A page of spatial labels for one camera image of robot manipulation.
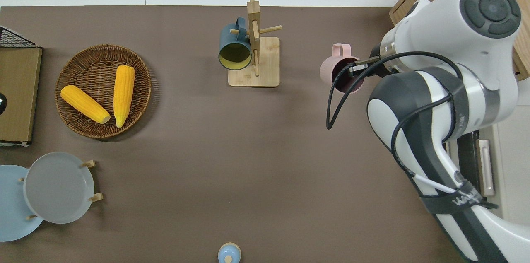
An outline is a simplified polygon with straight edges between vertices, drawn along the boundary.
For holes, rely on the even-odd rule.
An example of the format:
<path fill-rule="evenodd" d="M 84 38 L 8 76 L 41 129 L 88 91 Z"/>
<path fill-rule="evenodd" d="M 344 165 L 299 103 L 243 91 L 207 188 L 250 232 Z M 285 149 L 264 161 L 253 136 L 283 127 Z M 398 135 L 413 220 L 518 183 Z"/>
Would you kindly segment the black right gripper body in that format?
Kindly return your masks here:
<path fill-rule="evenodd" d="M 374 46 L 373 49 L 371 50 L 369 58 L 379 57 L 382 59 L 382 58 L 386 58 L 386 57 L 394 55 L 394 49 L 392 47 L 389 48 L 383 45 L 383 47 L 381 48 L 381 46 L 382 44 L 380 43 Z M 380 78 L 383 78 L 390 74 L 392 73 L 385 66 L 385 63 L 383 63 L 382 65 L 379 65 L 375 70 L 373 70 L 373 72 L 371 72 L 370 74 L 367 74 L 365 77 L 368 78 L 371 76 L 379 76 Z"/>

